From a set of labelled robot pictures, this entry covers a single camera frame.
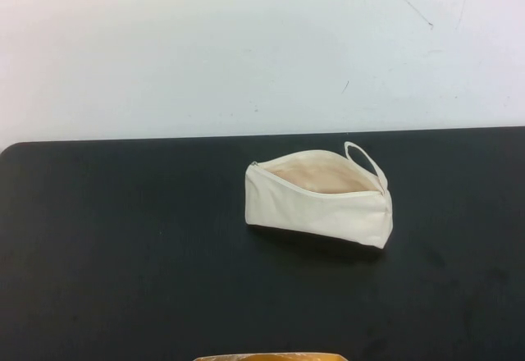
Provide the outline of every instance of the cream zipper pouch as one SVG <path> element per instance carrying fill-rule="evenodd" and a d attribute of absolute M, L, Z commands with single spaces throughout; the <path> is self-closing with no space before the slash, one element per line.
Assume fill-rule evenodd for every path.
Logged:
<path fill-rule="evenodd" d="M 376 175 L 359 166 L 360 150 Z M 392 200 L 381 168 L 358 145 L 346 158 L 326 150 L 292 153 L 246 170 L 246 222 L 383 249 L 392 232 Z"/>

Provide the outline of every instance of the orange object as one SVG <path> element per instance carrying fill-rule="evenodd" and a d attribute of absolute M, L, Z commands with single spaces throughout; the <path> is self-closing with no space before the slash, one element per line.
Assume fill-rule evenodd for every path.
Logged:
<path fill-rule="evenodd" d="M 202 357 L 195 361 L 348 361 L 338 354 L 328 353 L 267 353 L 228 354 Z"/>

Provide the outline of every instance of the dark object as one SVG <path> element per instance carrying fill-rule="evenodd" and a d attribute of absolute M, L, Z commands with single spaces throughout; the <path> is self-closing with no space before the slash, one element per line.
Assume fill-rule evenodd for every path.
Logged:
<path fill-rule="evenodd" d="M 390 181 L 384 252 L 246 228 L 253 160 L 345 140 Z M 15 145 L 2 359 L 523 360 L 523 147 L 525 128 Z"/>

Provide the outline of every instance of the strap loop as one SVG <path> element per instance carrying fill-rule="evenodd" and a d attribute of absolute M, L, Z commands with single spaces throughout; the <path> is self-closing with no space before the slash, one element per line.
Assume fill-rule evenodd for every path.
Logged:
<path fill-rule="evenodd" d="M 374 167 L 374 170 L 376 171 L 377 176 L 374 176 L 371 172 L 365 170 L 361 166 L 359 166 L 349 155 L 348 148 L 356 148 L 358 149 L 362 154 L 364 154 L 365 158 L 368 159 L 368 161 L 372 164 L 372 167 Z M 346 158 L 349 159 L 352 163 L 356 165 L 356 167 L 359 169 L 359 171 L 366 176 L 374 185 L 378 186 L 378 189 L 383 191 L 383 194 L 386 193 L 388 189 L 388 180 L 386 180 L 385 172 L 382 171 L 382 169 L 372 160 L 370 156 L 368 156 L 368 153 L 364 151 L 363 148 L 360 146 L 352 143 L 352 142 L 345 142 L 345 153 Z"/>

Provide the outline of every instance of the zipper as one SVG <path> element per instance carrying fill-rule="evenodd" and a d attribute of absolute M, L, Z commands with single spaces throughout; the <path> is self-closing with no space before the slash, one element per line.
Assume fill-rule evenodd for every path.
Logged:
<path fill-rule="evenodd" d="M 342 199 L 342 198 L 348 198 L 348 197 L 366 197 L 369 195 L 382 195 L 381 191 L 379 190 L 353 191 L 350 193 L 338 193 L 338 194 L 318 193 L 315 191 L 305 190 L 297 185 L 294 185 L 293 183 L 287 180 L 282 179 L 280 176 L 272 174 L 271 172 L 265 170 L 264 168 L 261 168 L 258 162 L 252 162 L 250 166 L 253 167 L 253 169 L 257 171 L 259 174 L 264 175 L 266 178 L 269 178 L 278 183 L 281 183 L 282 185 L 289 187 L 292 190 L 297 191 L 298 193 L 312 195 L 314 197 L 323 197 L 325 199 Z"/>

